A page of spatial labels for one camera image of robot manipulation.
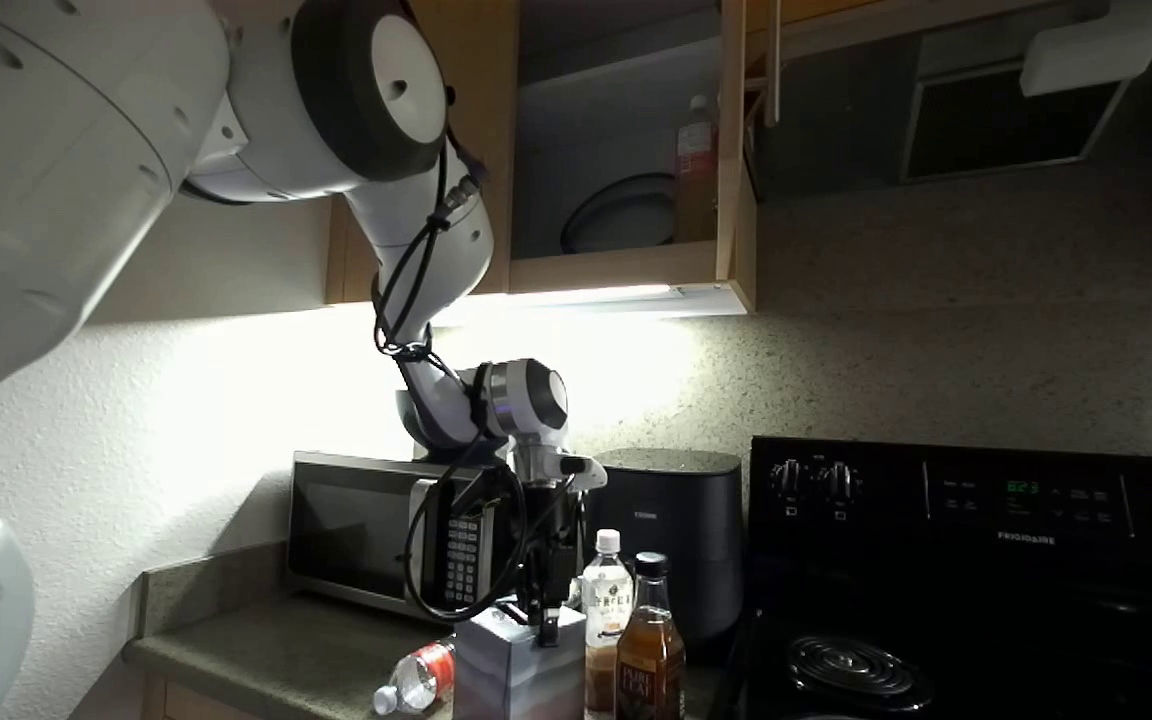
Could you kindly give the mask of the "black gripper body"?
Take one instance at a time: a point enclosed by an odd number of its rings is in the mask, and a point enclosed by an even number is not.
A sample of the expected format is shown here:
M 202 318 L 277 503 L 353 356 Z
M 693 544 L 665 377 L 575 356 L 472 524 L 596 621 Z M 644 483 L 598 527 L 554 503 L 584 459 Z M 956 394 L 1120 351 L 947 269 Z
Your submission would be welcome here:
M 602 483 L 602 466 L 586 456 L 559 456 L 542 480 L 518 483 L 518 532 L 507 568 L 533 629 L 549 629 L 552 614 L 567 606 L 567 586 L 584 568 L 586 497 Z

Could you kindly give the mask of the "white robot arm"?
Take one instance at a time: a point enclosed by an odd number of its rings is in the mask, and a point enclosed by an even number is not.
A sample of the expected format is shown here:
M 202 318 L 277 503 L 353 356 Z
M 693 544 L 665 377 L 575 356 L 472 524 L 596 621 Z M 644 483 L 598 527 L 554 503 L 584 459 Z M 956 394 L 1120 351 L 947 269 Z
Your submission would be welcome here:
M 227 28 L 212 0 L 0 0 L 0 385 L 65 343 L 174 191 L 339 198 L 371 244 L 371 343 L 408 435 L 567 497 L 567 398 L 540 360 L 472 372 L 433 321 L 490 265 L 482 171 L 404 0 L 297 0 Z

